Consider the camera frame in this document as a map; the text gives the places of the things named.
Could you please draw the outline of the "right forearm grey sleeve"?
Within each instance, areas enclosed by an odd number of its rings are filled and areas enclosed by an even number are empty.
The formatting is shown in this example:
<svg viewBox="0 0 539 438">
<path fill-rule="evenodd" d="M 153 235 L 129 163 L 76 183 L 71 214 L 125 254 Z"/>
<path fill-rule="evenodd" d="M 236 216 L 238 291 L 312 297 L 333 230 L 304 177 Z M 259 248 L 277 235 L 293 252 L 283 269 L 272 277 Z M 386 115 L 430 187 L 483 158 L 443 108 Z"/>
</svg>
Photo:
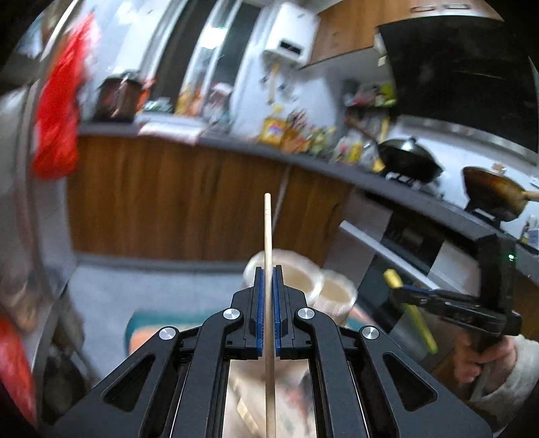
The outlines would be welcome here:
<svg viewBox="0 0 539 438">
<path fill-rule="evenodd" d="M 517 359 L 505 382 L 471 408 L 499 437 L 538 437 L 538 343 L 519 335 Z"/>
</svg>

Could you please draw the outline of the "right hand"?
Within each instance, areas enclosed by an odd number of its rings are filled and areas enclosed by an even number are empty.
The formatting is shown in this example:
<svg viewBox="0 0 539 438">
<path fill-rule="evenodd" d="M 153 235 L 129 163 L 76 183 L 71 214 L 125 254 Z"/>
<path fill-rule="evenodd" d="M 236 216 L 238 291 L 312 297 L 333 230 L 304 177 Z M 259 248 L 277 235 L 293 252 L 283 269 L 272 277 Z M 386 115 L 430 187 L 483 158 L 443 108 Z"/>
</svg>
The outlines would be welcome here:
<svg viewBox="0 0 539 438">
<path fill-rule="evenodd" d="M 500 387 L 511 374 L 517 360 L 517 349 L 513 337 L 503 337 L 484 352 L 472 346 L 471 336 L 462 331 L 454 345 L 454 377 L 458 383 L 472 383 L 490 365 L 487 386 Z"/>
</svg>

